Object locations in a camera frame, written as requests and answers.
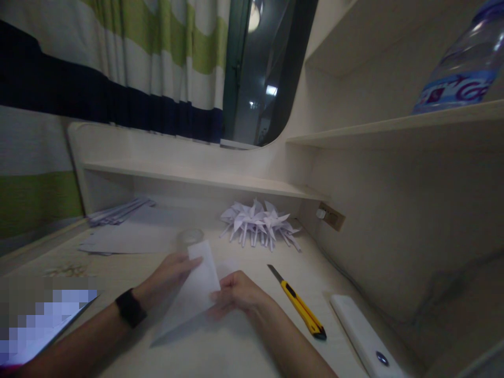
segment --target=electrical outlet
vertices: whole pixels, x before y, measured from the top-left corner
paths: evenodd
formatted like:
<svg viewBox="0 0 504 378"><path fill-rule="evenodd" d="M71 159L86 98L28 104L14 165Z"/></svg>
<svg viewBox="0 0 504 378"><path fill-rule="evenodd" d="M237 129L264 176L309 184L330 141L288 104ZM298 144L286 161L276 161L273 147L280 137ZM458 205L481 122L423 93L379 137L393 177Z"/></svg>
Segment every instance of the electrical outlet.
<svg viewBox="0 0 504 378"><path fill-rule="evenodd" d="M324 202L321 202L319 205L319 209L325 210L325 218L323 219L329 226L334 228L336 231L341 230L341 226L343 226L343 222L347 217L343 214L338 213L332 207L326 205Z"/></svg>

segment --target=hand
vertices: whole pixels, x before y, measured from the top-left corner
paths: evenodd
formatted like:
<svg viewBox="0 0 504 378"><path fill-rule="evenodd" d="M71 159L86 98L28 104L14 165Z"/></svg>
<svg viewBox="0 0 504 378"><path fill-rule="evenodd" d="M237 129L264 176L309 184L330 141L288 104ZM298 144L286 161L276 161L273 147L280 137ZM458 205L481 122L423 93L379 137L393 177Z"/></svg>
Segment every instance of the hand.
<svg viewBox="0 0 504 378"><path fill-rule="evenodd" d="M189 260L187 253L168 255L148 279L133 289L133 296L149 311L182 285L202 261L203 257Z"/></svg>
<svg viewBox="0 0 504 378"><path fill-rule="evenodd" d="M215 306L208 311L208 315L215 320L220 320L236 308L249 316L259 307L273 301L241 270L231 273L220 281L221 290L211 294Z"/></svg>

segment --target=black watch strap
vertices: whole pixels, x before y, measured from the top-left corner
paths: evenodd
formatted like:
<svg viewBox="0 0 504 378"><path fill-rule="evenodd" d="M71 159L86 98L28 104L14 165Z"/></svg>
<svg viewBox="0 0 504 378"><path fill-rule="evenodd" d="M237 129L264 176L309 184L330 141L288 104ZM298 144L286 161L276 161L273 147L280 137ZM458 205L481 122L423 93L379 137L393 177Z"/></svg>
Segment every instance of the black watch strap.
<svg viewBox="0 0 504 378"><path fill-rule="evenodd" d="M121 317L131 328L135 328L147 317L147 313L131 293L132 290L133 289L129 289L125 293L119 295L115 302L117 307L119 307Z"/></svg>

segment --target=green stripe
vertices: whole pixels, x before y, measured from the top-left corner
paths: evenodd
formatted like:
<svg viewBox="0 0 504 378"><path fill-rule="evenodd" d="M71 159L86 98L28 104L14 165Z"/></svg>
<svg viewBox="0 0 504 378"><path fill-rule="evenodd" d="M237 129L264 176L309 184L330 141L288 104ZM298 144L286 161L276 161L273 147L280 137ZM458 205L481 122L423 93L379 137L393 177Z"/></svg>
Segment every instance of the green stripe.
<svg viewBox="0 0 504 378"><path fill-rule="evenodd" d="M0 198L0 239L83 215L73 171L0 176Z"/></svg>
<svg viewBox="0 0 504 378"><path fill-rule="evenodd" d="M195 25L195 10L187 5L187 27L177 20L168 0L159 0L153 14L143 0L81 0L107 30L128 38L149 55L168 51L183 67L193 58L193 69L209 75L216 66L226 69L227 21L217 18L214 31L204 35Z"/></svg>

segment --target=glass window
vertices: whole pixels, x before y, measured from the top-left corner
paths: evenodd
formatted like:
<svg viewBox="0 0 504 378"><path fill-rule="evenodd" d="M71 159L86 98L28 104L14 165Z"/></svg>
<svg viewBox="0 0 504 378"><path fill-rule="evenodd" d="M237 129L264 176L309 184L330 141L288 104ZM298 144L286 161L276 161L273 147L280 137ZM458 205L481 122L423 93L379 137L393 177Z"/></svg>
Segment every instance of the glass window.
<svg viewBox="0 0 504 378"><path fill-rule="evenodd" d="M234 146L268 144L287 124L316 8L316 0L232 1L223 138Z"/></svg>

